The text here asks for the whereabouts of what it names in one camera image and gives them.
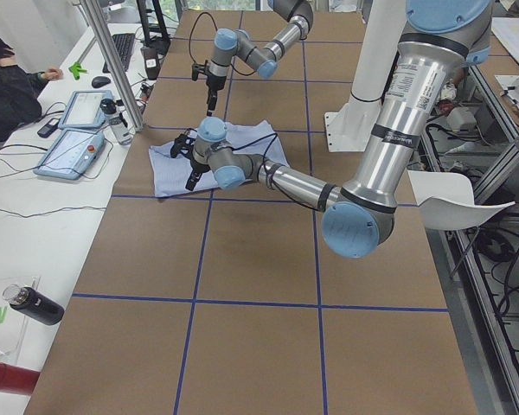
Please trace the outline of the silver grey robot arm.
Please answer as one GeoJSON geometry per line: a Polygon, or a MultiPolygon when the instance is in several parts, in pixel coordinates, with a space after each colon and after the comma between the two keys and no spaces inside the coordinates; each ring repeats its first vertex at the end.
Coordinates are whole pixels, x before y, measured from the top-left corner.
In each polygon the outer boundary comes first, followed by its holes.
{"type": "Polygon", "coordinates": [[[394,229],[394,193],[443,85],[484,61],[490,49],[489,1],[375,1],[367,20],[349,101],[325,116],[332,152],[358,152],[353,177],[341,186],[270,160],[243,154],[212,114],[186,148],[185,188],[204,173],[224,189],[261,182],[322,213],[326,245],[347,258],[370,254],[394,229]]]}
{"type": "Polygon", "coordinates": [[[310,33],[314,14],[309,2],[270,1],[268,5],[286,21],[285,27],[270,41],[259,45],[244,29],[217,29],[210,58],[202,64],[192,64],[192,80],[197,80],[200,74],[206,77],[208,116],[215,111],[218,92],[224,88],[235,58],[240,59],[260,78],[269,79],[291,46],[305,40],[310,33]]]}

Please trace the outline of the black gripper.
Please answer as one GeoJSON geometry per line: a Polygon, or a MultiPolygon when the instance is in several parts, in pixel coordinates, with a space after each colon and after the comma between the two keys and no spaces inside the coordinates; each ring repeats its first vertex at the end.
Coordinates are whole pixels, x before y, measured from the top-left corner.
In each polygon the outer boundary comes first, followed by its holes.
{"type": "Polygon", "coordinates": [[[170,149],[170,157],[177,158],[178,156],[184,156],[189,160],[192,170],[185,188],[188,191],[193,191],[202,175],[208,172],[208,165],[198,160],[198,156],[195,154],[195,138],[190,136],[190,132],[191,129],[185,130],[184,133],[180,134],[173,141],[173,145],[170,149]]]}
{"type": "Polygon", "coordinates": [[[198,81],[200,74],[206,76],[206,85],[208,87],[207,116],[211,117],[217,104],[218,92],[225,86],[225,67],[213,61],[205,61],[203,64],[193,63],[191,66],[191,79],[198,81]]]}

